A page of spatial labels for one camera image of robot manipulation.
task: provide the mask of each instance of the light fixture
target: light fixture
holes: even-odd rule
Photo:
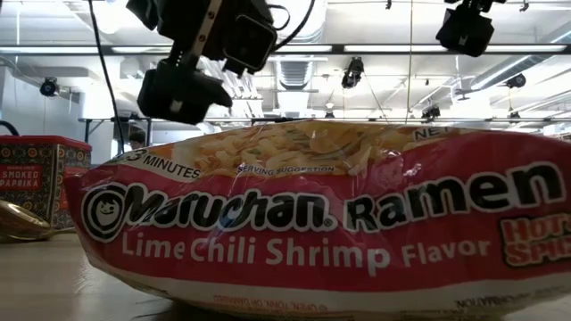
[[[448,50],[440,45],[346,45],[344,51],[346,53],[442,53]]]
[[[565,50],[566,45],[488,45],[487,53],[497,52],[542,52],[542,53],[560,53]]]
[[[286,45],[277,50],[278,53],[330,53],[331,45]]]
[[[327,57],[296,57],[296,56],[279,56],[269,57],[268,62],[328,62]]]
[[[116,54],[168,54],[168,45],[156,46],[114,46],[111,48]]]
[[[0,54],[97,54],[97,47],[92,46],[19,46],[2,45]]]
[[[503,52],[545,52],[560,53],[565,45],[488,45],[487,53]],[[350,53],[445,53],[448,49],[441,45],[346,45],[344,51]]]

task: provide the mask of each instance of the smoked paprika tin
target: smoked paprika tin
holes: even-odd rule
[[[53,229],[73,226],[62,182],[89,170],[91,146],[61,136],[0,136],[0,200]]]

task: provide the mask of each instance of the maruchan ramen package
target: maruchan ramen package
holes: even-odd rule
[[[487,320],[571,293],[571,144],[301,121],[128,152],[66,181],[90,262],[276,320]]]

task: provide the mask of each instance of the gold object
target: gold object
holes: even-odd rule
[[[10,202],[0,200],[0,237],[20,241],[40,241],[54,235],[75,233],[74,228],[56,231],[36,214]]]

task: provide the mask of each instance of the wooden table surface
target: wooden table surface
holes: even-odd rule
[[[76,235],[49,242],[0,243],[2,321],[234,320],[131,289],[92,268]],[[571,320],[571,297],[507,316],[508,321]]]

